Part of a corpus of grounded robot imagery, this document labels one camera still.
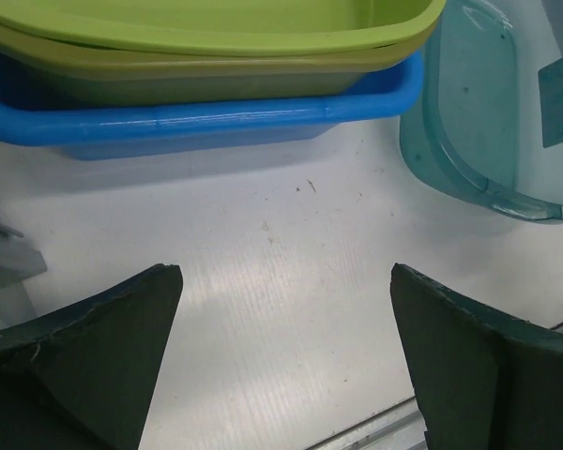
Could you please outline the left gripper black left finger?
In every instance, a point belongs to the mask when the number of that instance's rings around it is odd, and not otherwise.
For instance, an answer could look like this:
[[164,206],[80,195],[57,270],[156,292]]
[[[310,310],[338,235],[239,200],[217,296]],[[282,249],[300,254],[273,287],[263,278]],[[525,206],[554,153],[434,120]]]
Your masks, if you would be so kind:
[[183,289],[156,264],[0,330],[0,449],[136,449]]

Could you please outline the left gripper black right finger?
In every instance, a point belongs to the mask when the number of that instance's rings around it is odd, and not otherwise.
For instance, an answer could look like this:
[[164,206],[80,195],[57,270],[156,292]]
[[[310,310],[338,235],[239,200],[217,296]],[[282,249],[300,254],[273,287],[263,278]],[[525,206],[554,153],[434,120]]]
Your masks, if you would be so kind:
[[563,449],[563,323],[524,321],[405,264],[390,297],[430,449]]

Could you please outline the blue plastic tub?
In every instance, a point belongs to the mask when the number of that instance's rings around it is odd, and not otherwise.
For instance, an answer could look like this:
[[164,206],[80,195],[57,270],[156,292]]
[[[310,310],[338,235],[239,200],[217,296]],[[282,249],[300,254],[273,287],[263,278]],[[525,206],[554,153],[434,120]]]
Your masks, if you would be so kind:
[[334,96],[79,109],[0,54],[0,143],[108,160],[304,141],[339,124],[405,113],[423,80],[422,53],[415,52]]

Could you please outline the olive green slotted basket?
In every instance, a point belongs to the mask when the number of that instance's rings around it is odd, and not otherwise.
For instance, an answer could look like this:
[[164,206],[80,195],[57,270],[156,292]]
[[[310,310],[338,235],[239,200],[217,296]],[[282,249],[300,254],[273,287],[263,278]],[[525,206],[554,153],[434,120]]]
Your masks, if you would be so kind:
[[368,73],[396,66],[432,32],[428,27],[362,51],[233,57],[90,48],[0,25],[0,53],[70,102],[135,107],[336,95]]

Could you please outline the lime green plastic tub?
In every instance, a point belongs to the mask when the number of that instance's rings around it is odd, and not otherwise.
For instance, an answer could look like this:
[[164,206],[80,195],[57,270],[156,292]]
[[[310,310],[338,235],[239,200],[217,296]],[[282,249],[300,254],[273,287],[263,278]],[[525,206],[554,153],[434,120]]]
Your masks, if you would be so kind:
[[197,55],[334,53],[412,38],[442,1],[0,0],[0,24],[102,48]]

